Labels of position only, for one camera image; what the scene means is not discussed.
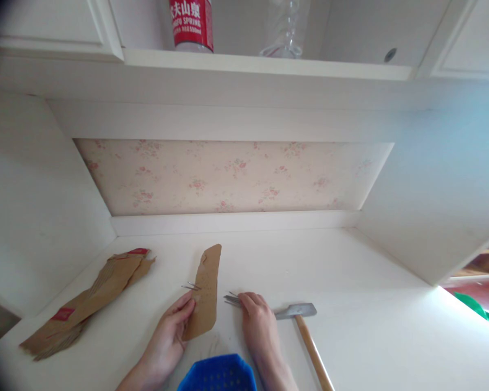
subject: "white desk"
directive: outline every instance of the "white desk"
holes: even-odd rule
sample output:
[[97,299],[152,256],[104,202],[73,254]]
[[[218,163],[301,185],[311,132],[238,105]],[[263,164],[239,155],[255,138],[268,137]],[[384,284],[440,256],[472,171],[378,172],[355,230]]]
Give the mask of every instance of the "white desk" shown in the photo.
[[[221,243],[217,322],[193,340],[166,389],[193,362],[231,352],[251,362],[240,310],[228,291],[262,293],[274,308],[313,302],[308,327],[336,391],[489,391],[489,324],[441,288],[393,263],[355,229],[119,237],[36,318],[0,340],[8,381],[21,390],[113,391],[141,356],[163,311],[195,276],[204,249]],[[33,362],[20,344],[67,300],[91,286],[113,253],[157,256],[149,274],[93,316],[78,343]],[[319,390],[293,320],[279,321],[301,391]]]

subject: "wooden hammer handle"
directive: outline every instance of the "wooden hammer handle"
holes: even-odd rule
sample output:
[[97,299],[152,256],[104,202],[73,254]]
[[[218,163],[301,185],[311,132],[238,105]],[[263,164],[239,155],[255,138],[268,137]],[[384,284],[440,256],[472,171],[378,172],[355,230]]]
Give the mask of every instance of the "wooden hammer handle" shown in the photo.
[[331,386],[331,381],[326,372],[326,368],[322,363],[321,356],[317,351],[317,347],[315,346],[314,340],[311,338],[310,330],[308,330],[308,326],[306,326],[306,322],[304,321],[301,315],[296,315],[295,320],[297,321],[297,325],[299,326],[299,331],[301,336],[303,337],[304,344],[308,349],[308,353],[310,354],[311,362],[314,365],[315,372],[317,372],[317,377],[319,378],[319,382],[321,383],[321,387],[323,391],[333,391],[333,387]]

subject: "plastic bottle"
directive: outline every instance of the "plastic bottle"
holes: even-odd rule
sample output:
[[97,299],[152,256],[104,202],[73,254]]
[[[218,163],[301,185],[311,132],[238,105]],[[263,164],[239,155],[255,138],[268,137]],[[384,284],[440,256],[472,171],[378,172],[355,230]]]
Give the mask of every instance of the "plastic bottle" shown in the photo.
[[263,57],[298,59],[303,54],[310,0],[268,0]]
[[213,53],[212,0],[170,0],[176,51]]

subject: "hammer head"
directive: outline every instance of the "hammer head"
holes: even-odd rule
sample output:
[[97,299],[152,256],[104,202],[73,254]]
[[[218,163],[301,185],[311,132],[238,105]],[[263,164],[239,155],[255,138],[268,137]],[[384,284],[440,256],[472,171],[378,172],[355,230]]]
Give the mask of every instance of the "hammer head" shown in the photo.
[[287,309],[275,313],[277,320],[294,318],[295,315],[303,317],[313,316],[317,314],[317,310],[312,303],[292,304]]

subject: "hand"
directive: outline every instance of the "hand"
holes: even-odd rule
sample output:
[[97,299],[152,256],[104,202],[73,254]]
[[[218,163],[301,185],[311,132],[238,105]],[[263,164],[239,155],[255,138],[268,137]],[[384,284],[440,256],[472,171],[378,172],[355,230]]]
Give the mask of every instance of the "hand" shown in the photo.
[[290,367],[281,353],[277,320],[266,300],[258,294],[239,294],[243,307],[244,341],[267,391],[296,391]]
[[145,353],[117,391],[154,390],[165,383],[185,351],[183,332],[195,306],[192,291],[189,291],[165,311]]

